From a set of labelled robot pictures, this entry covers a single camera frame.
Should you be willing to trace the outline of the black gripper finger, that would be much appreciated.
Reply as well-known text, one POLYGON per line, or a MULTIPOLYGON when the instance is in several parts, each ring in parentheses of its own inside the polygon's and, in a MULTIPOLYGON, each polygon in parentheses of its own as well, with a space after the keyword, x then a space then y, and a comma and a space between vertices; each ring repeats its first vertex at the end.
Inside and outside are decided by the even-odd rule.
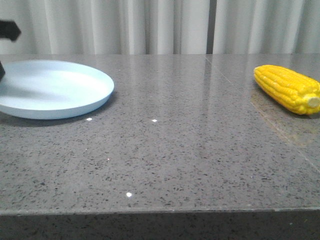
POLYGON ((18 25, 12 20, 1 20, 0 21, 0 38, 8 39, 15 42, 21 35, 21 30, 18 25))
POLYGON ((0 81, 3 79, 3 77, 5 76, 6 71, 2 65, 2 63, 0 62, 0 81))

